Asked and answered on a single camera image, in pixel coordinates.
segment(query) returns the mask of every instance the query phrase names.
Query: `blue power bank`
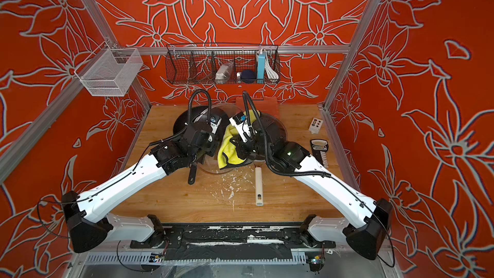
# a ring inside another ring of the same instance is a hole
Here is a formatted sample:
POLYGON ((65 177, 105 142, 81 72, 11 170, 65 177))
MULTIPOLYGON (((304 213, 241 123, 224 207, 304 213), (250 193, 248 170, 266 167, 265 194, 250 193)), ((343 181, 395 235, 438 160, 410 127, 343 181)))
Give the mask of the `blue power bank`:
POLYGON ((264 63, 266 62, 266 52, 259 54, 257 58, 257 83, 264 83, 264 63))

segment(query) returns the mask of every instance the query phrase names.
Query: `dark blue ball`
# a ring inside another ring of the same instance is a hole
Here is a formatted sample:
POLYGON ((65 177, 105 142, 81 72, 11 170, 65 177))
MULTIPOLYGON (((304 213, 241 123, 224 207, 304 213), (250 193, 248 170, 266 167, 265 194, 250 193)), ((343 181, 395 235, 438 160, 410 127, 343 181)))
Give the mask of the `dark blue ball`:
POLYGON ((254 80, 257 78, 256 73, 250 69, 245 69, 240 74, 240 79, 244 81, 244 83, 252 84, 254 80))

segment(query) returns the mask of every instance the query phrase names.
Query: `floral pattern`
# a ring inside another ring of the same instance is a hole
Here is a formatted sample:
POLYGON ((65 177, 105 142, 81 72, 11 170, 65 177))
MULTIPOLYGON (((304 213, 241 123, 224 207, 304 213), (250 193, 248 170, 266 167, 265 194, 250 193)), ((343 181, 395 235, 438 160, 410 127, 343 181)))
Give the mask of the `floral pattern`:
MULTIPOLYGON (((2 155, 66 89, 103 39, 81 0, 0 0, 0 22, 2 155)), ((83 191, 118 173, 144 114, 133 89, 108 100, 83 90, 71 102, 0 185, 1 276, 63 275, 73 254, 70 240, 40 224, 66 237, 63 211, 42 201, 40 221, 38 200, 58 202, 67 191, 83 191), (111 127, 109 147, 101 146, 105 134, 100 137, 95 128, 105 120, 111 127), (84 138, 91 129, 91 138, 84 138)))
MULTIPOLYGON (((70 239, 55 237, 40 225, 36 202, 40 198, 60 202, 70 190, 82 192, 120 173, 143 120, 140 105, 133 89, 115 99, 81 91, 5 180, 0 189, 0 273, 11 277, 63 275, 73 254, 70 239), (113 143, 109 143, 113 148, 101 146, 105 142, 102 133, 84 138, 109 115, 112 120, 118 118, 112 126, 113 143)), ((42 201, 40 216, 50 231, 68 236, 60 205, 42 201)))
POLYGON ((0 71, 1 155, 72 81, 103 39, 81 0, 0 0, 0 20, 3 40, 11 41, 4 43, 0 71))
MULTIPOLYGON (((158 46, 214 42, 277 45, 342 45, 350 43, 367 0, 96 0, 120 45, 158 46)), ((243 90, 280 102, 315 103, 336 70, 341 55, 286 56, 283 76, 274 85, 219 85, 210 90, 215 102, 232 101, 243 90)), ((186 102, 184 85, 166 81, 163 56, 146 56, 148 71, 139 80, 158 105, 186 102)), ((204 60, 199 69, 205 67, 204 60)))
POLYGON ((405 277, 494 273, 494 105, 484 85, 493 78, 477 68, 489 66, 492 31, 476 13, 488 7, 380 0, 342 83, 331 84, 330 113, 361 189, 394 207, 405 277))

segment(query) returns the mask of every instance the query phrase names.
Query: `wire basket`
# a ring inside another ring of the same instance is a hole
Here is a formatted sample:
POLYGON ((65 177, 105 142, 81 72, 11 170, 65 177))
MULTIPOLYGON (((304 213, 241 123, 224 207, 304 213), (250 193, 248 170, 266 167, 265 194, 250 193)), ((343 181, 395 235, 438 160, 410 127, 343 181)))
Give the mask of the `wire basket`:
POLYGON ((280 56, 277 45, 238 44, 238 43, 197 43, 169 44, 166 46, 166 79, 171 84, 276 84, 280 80, 280 56), (257 76, 255 53, 263 48, 269 66, 278 75, 277 78, 240 80, 237 73, 252 70, 257 76), (216 80, 216 72, 223 64, 233 63, 233 72, 228 80, 216 80))
POLYGON ((110 49, 80 77, 91 96, 123 97, 139 72, 143 62, 135 49, 130 56, 115 57, 110 49))

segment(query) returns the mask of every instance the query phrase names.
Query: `white mesh basket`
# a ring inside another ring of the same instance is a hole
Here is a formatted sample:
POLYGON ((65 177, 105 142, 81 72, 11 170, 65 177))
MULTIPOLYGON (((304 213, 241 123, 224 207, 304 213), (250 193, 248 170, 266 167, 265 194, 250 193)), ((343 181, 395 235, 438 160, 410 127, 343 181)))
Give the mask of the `white mesh basket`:
POLYGON ((142 66, 139 51, 135 49, 125 63, 118 63, 110 49, 102 52, 94 65, 80 77, 81 83, 91 96, 123 97, 142 66))

